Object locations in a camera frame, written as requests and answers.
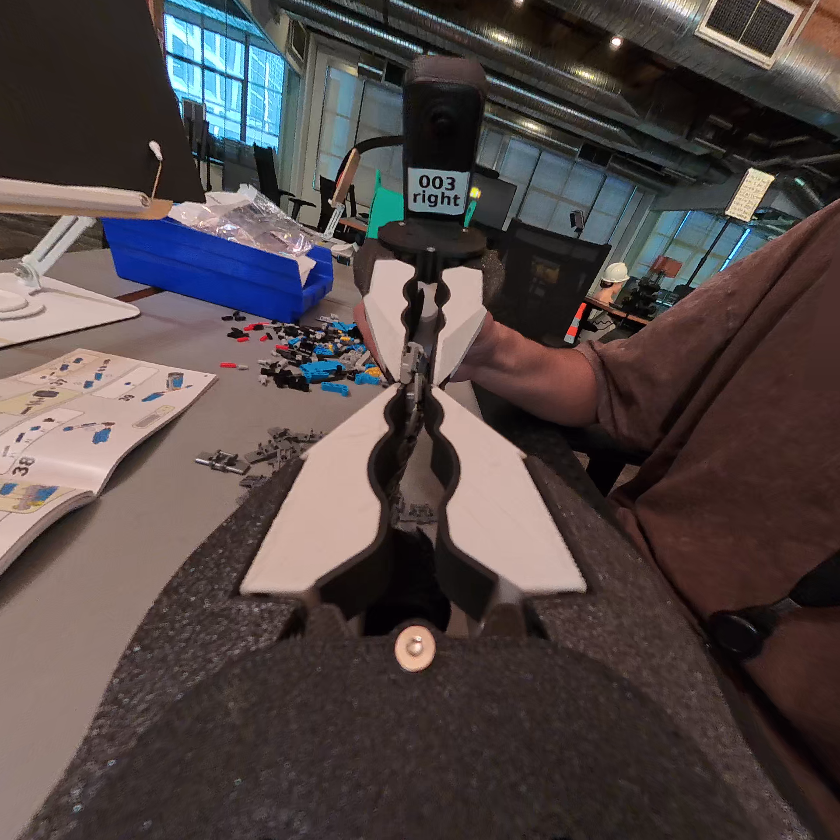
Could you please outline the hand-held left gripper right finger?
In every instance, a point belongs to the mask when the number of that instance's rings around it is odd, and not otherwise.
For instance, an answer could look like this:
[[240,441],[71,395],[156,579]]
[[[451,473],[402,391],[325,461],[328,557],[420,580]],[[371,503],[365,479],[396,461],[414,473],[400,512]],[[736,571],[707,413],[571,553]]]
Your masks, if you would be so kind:
[[435,570],[447,598],[484,625],[500,605],[586,593],[542,463],[436,386],[427,392],[425,424],[444,490]]

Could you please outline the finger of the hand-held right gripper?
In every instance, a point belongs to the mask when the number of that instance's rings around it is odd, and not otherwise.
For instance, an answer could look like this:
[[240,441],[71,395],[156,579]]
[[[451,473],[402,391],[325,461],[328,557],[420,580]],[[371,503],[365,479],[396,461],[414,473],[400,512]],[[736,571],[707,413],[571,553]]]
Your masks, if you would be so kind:
[[401,385],[412,381],[417,366],[417,344],[411,341],[407,320],[411,290],[416,290],[414,266],[397,259],[375,261],[364,295],[365,316],[381,354],[382,371]]
[[443,269],[437,284],[448,295],[438,304],[431,382],[442,385],[457,371],[484,325],[484,283],[480,269],[458,266]]

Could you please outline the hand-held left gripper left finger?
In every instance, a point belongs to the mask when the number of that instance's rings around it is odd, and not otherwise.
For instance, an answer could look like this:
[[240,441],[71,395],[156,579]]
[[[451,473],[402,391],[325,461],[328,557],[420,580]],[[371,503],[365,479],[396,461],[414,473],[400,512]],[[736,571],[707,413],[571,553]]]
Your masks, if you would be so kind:
[[239,586],[362,614],[392,572],[403,388],[391,385],[309,449]]

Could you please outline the pile of grey track links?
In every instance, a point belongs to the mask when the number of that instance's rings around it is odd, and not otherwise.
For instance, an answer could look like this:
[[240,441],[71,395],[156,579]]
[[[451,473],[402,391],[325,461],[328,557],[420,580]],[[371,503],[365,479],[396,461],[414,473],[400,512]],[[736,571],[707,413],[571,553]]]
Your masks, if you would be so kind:
[[324,437],[324,432],[313,429],[294,433],[288,428],[272,427],[268,438],[244,455],[249,465],[248,474],[239,480],[238,486],[251,491],[264,485],[286,463],[299,459]]

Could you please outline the grey desk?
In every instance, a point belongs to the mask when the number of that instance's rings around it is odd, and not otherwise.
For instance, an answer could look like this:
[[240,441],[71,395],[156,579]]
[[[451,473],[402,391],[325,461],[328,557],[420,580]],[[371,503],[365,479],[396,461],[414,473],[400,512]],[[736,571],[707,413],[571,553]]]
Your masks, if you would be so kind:
[[238,478],[194,458],[216,449],[243,455],[271,427],[329,432],[382,390],[305,394],[261,386],[254,370],[221,369],[256,364],[265,345],[229,339],[226,308],[120,279],[106,250],[65,255],[53,276],[126,297],[141,314],[3,350],[2,376],[87,348],[217,381],[126,456],[99,499],[49,527],[2,574],[2,838],[20,833],[63,774],[162,587],[236,510]]

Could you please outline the person's right hand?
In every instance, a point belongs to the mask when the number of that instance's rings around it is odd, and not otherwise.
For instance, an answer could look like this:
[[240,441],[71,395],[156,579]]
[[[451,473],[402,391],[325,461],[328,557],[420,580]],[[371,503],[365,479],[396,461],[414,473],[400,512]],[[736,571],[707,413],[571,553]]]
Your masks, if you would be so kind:
[[[359,302],[353,308],[353,320],[359,328],[363,343],[378,364],[383,364],[372,330],[367,322],[364,304]],[[521,338],[515,331],[499,324],[488,312],[483,321],[478,337],[470,345],[465,358],[449,380],[451,382],[477,382],[480,374],[487,371],[501,370],[501,356],[504,340]]]

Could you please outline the pile of small coloured bricks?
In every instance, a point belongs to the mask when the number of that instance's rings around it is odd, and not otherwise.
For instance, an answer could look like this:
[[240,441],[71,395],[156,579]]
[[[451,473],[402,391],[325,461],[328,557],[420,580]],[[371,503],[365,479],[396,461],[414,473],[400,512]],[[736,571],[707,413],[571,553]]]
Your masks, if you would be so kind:
[[318,316],[312,325],[276,319],[249,322],[240,311],[223,316],[222,322],[228,340],[259,347],[254,369],[264,388],[320,390],[347,397],[352,385],[387,386],[356,322],[334,314]]

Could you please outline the teal bin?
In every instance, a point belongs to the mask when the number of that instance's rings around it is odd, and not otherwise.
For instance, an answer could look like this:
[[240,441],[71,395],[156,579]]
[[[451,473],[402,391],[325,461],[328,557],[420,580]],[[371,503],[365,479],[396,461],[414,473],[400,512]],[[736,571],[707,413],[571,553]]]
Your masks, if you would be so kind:
[[365,239],[376,240],[382,226],[403,220],[403,193],[386,188],[382,183],[381,171],[376,170]]

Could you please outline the wooden board stand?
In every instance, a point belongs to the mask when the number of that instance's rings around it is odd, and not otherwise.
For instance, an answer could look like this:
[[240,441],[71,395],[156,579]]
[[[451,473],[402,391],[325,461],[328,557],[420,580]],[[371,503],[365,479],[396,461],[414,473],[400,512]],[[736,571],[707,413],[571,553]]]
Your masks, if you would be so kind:
[[347,228],[357,229],[358,231],[362,231],[363,228],[366,229],[363,223],[356,218],[356,205],[353,197],[350,199],[351,214],[347,219],[343,218],[349,195],[352,192],[354,177],[360,165],[361,156],[370,151],[391,148],[402,145],[402,143],[402,134],[377,136],[358,141],[350,152],[345,155],[345,158],[339,166],[334,189],[328,201],[332,213],[324,228],[323,236],[326,239],[333,238],[336,228],[340,224]]

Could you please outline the clear plastic bags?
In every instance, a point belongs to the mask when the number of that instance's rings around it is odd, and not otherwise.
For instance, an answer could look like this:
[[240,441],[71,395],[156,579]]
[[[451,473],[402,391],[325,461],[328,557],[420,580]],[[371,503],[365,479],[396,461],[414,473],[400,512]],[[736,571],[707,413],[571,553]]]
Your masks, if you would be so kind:
[[206,234],[294,260],[305,276],[316,266],[316,242],[303,226],[255,187],[207,192],[203,203],[175,204],[168,218]]

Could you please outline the blue storage bin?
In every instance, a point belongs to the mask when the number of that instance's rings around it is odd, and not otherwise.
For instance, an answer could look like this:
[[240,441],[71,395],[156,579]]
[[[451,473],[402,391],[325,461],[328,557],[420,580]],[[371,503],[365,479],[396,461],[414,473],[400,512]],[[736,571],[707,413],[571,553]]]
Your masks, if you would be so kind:
[[305,282],[288,257],[240,245],[166,218],[105,218],[117,274],[200,301],[292,322],[333,288],[333,258],[315,247]]

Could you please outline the black office chair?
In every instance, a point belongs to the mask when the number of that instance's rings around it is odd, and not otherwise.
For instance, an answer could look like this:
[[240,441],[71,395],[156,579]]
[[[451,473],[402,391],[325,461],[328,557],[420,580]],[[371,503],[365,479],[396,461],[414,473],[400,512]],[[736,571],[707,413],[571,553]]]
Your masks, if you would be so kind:
[[300,211],[303,207],[316,206],[310,201],[295,196],[292,192],[280,189],[277,180],[275,151],[273,148],[263,147],[257,143],[253,143],[253,154],[259,178],[259,191],[277,206],[280,205],[282,198],[286,197],[290,205],[289,216],[291,219],[298,221]]

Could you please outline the instruction booklet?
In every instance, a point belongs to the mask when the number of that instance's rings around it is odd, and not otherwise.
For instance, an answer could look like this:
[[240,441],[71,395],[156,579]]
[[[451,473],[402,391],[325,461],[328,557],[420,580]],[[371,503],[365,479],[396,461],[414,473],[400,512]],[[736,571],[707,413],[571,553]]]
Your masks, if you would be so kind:
[[122,460],[217,381],[179,364],[77,349],[1,381],[1,573],[97,499]]

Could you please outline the ceiling air vent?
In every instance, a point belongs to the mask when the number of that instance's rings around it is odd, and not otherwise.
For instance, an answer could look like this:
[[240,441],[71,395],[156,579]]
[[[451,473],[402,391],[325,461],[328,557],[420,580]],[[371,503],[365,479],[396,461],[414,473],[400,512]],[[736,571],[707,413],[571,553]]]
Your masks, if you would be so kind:
[[710,1],[695,34],[768,70],[804,15],[805,7],[791,1]]

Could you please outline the white book stand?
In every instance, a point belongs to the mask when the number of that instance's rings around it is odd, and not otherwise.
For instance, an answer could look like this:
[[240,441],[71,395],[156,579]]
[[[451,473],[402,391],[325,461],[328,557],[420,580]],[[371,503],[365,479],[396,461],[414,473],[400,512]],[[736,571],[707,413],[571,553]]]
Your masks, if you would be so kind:
[[158,165],[150,196],[115,187],[1,180],[2,213],[58,216],[14,270],[1,275],[3,348],[139,317],[140,310],[131,303],[72,286],[48,273],[97,220],[153,220],[170,212],[173,201],[156,196],[163,152],[156,140],[149,142],[149,149]]

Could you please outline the black partition panel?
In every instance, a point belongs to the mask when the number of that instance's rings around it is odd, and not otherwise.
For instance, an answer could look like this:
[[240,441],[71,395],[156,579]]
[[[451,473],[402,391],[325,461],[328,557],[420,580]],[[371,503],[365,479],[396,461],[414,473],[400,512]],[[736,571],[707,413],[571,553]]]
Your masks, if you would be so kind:
[[146,2],[1,2],[1,175],[203,203]]

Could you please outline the white wall poster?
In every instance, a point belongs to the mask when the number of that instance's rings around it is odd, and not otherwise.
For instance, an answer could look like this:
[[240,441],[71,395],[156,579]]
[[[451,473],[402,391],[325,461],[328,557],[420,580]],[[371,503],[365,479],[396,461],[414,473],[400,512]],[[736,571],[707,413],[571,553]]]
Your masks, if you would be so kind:
[[742,223],[752,221],[774,181],[774,174],[754,167],[748,168],[726,205],[723,216]]

